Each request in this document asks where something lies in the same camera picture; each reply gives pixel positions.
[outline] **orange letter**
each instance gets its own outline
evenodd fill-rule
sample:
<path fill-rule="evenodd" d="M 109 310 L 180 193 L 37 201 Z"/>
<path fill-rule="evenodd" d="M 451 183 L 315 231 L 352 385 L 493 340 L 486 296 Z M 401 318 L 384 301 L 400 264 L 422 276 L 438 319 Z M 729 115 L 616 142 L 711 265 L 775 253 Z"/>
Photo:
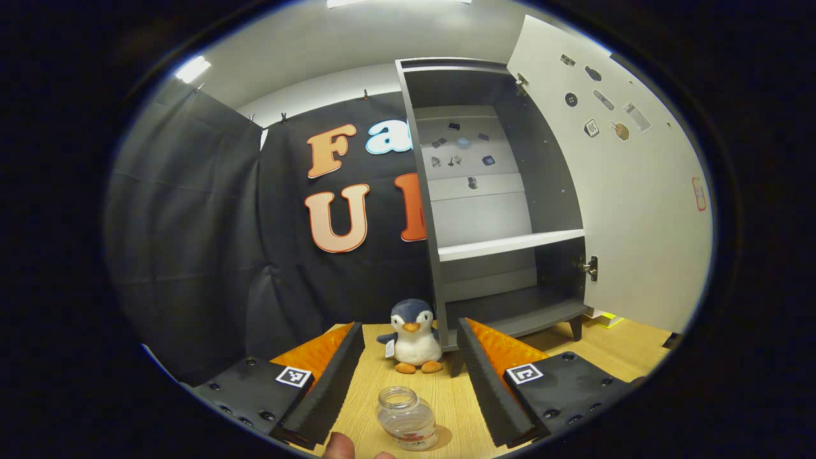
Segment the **orange letter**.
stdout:
<path fill-rule="evenodd" d="M 340 156 L 346 154 L 348 140 L 343 136 L 354 134 L 357 134 L 357 128 L 347 124 L 309 137 L 306 143 L 312 146 L 312 168 L 308 171 L 308 178 L 317 178 L 340 169 L 342 163 L 335 159 L 333 153 L 337 152 Z M 337 140 L 331 141 L 332 137 L 337 137 Z"/>
<path fill-rule="evenodd" d="M 402 232 L 402 240 L 410 243 L 428 238 L 422 213 L 422 199 L 419 196 L 419 176 L 416 172 L 399 176 L 394 179 L 394 185 L 402 190 L 402 196 L 406 201 L 406 229 Z"/>
<path fill-rule="evenodd" d="M 331 230 L 331 210 L 329 204 L 335 200 L 335 194 L 328 191 L 317 193 L 306 198 L 309 224 L 312 226 L 312 239 L 321 249 L 329 253 L 350 252 L 366 240 L 368 222 L 366 221 L 366 194 L 368 185 L 351 185 L 343 188 L 340 196 L 348 200 L 348 214 L 351 216 L 352 228 L 345 236 L 338 236 Z"/>

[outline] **wooden table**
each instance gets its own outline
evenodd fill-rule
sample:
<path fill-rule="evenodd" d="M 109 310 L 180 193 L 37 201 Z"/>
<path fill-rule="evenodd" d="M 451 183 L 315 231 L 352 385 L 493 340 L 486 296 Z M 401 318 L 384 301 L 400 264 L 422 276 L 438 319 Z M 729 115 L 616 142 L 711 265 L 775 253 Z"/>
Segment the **wooden table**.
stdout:
<path fill-rule="evenodd" d="M 451 353 L 443 356 L 442 364 L 445 367 L 440 372 L 425 374 L 417 371 L 413 375 L 406 375 L 394 370 L 397 362 L 386 359 L 385 346 L 376 341 L 378 335 L 393 331 L 391 325 L 364 324 L 362 331 L 366 348 L 354 372 L 337 422 L 332 428 L 348 435 L 354 442 L 357 459 L 371 459 L 380 451 L 390 452 L 401 459 L 486 459 L 528 444 L 509 449 L 493 445 L 467 368 L 457 377 L 450 377 Z M 631 381 L 648 374 L 669 352 L 661 345 L 670 334 L 629 320 L 606 329 L 585 318 L 581 341 L 572 340 L 568 323 L 524 336 L 521 341 L 548 354 L 559 354 L 567 350 L 575 352 L 612 376 Z M 428 401 L 436 414 L 439 428 L 440 439 L 434 448 L 422 452 L 403 450 L 380 427 L 375 417 L 377 395 L 391 385 L 410 387 L 419 397 Z M 310 453 L 321 456 L 324 450 L 325 445 L 317 445 Z"/>

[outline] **penguin feet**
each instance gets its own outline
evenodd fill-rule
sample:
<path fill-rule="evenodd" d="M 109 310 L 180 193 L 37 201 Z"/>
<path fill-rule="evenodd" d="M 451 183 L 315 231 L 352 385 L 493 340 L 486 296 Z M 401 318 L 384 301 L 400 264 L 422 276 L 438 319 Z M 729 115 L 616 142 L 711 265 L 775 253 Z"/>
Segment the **penguin feet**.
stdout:
<path fill-rule="evenodd" d="M 425 362 L 422 365 L 423 373 L 433 373 L 442 370 L 442 364 L 439 362 Z"/>
<path fill-rule="evenodd" d="M 414 365 L 411 365 L 410 363 L 400 362 L 397 364 L 395 368 L 397 369 L 398 372 L 405 373 L 406 375 L 414 374 L 414 372 L 416 372 L 416 367 Z"/>

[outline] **magnet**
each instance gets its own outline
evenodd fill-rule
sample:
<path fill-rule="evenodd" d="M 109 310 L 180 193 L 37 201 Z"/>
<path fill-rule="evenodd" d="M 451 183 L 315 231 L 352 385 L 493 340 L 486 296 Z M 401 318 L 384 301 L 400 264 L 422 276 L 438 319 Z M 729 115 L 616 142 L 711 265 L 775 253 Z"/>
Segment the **magnet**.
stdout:
<path fill-rule="evenodd" d="M 575 67 L 575 61 L 570 59 L 566 54 L 561 55 L 561 62 L 569 67 Z"/>
<path fill-rule="evenodd" d="M 635 126 L 640 132 L 646 132 L 652 127 L 652 123 L 649 123 L 649 120 L 646 119 L 646 116 L 632 103 L 629 102 L 628 104 L 623 106 L 623 111 L 628 113 L 630 117 L 632 117 L 632 121 L 635 122 Z"/>
<path fill-rule="evenodd" d="M 609 99 L 607 99 L 607 98 L 606 98 L 606 97 L 605 97 L 603 94 L 601 94 L 601 92 L 600 92 L 600 91 L 598 91 L 597 89 L 592 90 L 592 94 L 594 94 L 594 95 L 595 95 L 595 97 L 597 97 L 597 98 L 598 98 L 598 100 L 600 100 L 600 101 L 601 101 L 601 103 L 602 103 L 602 104 L 603 104 L 603 105 L 604 105 L 604 106 L 605 106 L 607 109 L 609 109 L 609 110 L 614 110 L 614 104 L 612 103 L 612 101 L 611 101 L 611 100 L 609 100 Z"/>
<path fill-rule="evenodd" d="M 564 101 L 566 101 L 566 104 L 570 107 L 575 107 L 578 104 L 578 96 L 572 92 L 567 92 L 566 96 L 564 96 Z"/>
<path fill-rule="evenodd" d="M 691 185 L 694 187 L 694 195 L 697 197 L 697 210 L 706 210 L 706 195 L 703 192 L 703 183 L 698 177 L 691 179 Z"/>
<path fill-rule="evenodd" d="M 610 121 L 610 127 L 614 131 L 614 134 L 618 136 L 618 138 L 622 141 L 629 140 L 629 128 L 626 127 L 623 123 L 616 123 L 614 121 Z"/>
<path fill-rule="evenodd" d="M 589 77 L 592 78 L 595 82 L 600 82 L 601 74 L 599 74 L 597 70 L 590 69 L 589 65 L 587 65 L 583 69 L 587 71 L 587 75 L 589 75 Z"/>
<path fill-rule="evenodd" d="M 583 131 L 590 137 L 598 137 L 598 134 L 601 133 L 601 130 L 598 129 L 598 125 L 595 123 L 595 118 L 590 119 L 583 125 Z"/>

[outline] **blue letter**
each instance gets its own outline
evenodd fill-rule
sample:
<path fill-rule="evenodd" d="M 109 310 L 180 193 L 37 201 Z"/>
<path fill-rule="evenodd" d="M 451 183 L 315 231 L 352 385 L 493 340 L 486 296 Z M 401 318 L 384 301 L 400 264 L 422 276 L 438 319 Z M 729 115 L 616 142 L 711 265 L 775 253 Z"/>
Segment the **blue letter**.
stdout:
<path fill-rule="evenodd" d="M 366 150 L 371 154 L 386 154 L 391 150 L 407 151 L 412 146 L 408 125 L 398 119 L 375 124 L 368 130 L 368 135 L 373 136 L 366 142 Z"/>

